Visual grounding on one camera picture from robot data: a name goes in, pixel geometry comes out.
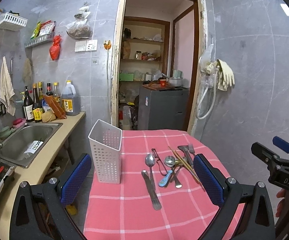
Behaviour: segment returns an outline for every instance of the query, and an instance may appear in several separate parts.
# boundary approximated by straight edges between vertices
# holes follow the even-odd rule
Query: blue gripper pad
[[[281,139],[280,137],[275,136],[272,139],[272,143],[276,145],[278,148],[282,149],[284,152],[289,153],[289,143]]]
[[[82,183],[91,170],[91,163],[91,157],[87,154],[62,187],[60,202],[63,206],[73,203]]]
[[[223,188],[199,155],[194,158],[194,170],[212,204],[221,207],[224,203]]]

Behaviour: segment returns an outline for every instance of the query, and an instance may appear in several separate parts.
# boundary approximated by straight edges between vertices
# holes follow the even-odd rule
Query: red plastic bag
[[[50,57],[52,60],[57,60],[59,58],[60,54],[60,41],[61,41],[61,36],[57,35],[53,38],[53,44],[49,49],[50,52]]]

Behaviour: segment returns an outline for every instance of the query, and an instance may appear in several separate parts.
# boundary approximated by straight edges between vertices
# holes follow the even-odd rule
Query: pink wall
[[[194,11],[176,23],[174,69],[183,72],[183,87],[190,87],[194,56]]]

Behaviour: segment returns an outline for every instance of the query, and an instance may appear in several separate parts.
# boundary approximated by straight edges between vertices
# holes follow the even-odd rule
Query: gray tile wall
[[[14,89],[24,90],[22,82],[22,69],[26,57],[31,58],[31,49],[24,49],[24,43],[30,39],[32,31],[37,24],[39,8],[43,5],[44,0],[2,0],[0,8],[6,11],[14,11],[20,13],[21,17],[28,19],[27,26],[17,32],[0,29],[0,70],[2,65],[2,56],[6,56],[7,66],[10,70],[10,60],[14,57],[13,67],[13,85]],[[16,110],[15,116],[22,117],[21,107]],[[7,114],[0,118],[0,130],[11,125],[15,117]]]
[[[98,49],[95,52],[74,52],[76,40],[66,34],[65,25],[74,20],[73,15],[84,2],[90,4],[91,15],[89,24],[93,29],[93,39],[98,39]],[[206,0],[209,20],[209,36],[214,36],[214,17],[212,0]],[[32,62],[34,66],[34,81],[59,82],[62,91],[65,81],[70,79],[80,95],[82,110],[86,117],[70,137],[70,145],[75,158],[81,153],[91,153],[87,136],[97,119],[108,121],[107,116],[107,53],[103,48],[104,40],[113,42],[115,19],[118,0],[45,0],[44,12],[39,20],[57,21],[56,34],[62,36],[59,60],[52,61],[49,56],[51,44],[33,48]]]
[[[289,141],[289,17],[283,0],[213,0],[216,58],[235,74],[235,87],[217,90],[201,142],[241,183],[265,182],[274,207],[276,186],[267,167],[251,154],[252,143]],[[286,155],[277,150],[281,157]]]

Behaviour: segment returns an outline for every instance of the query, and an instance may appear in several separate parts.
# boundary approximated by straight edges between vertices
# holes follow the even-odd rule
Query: refrigerator
[[[189,90],[150,90],[140,87],[138,130],[182,130]]]

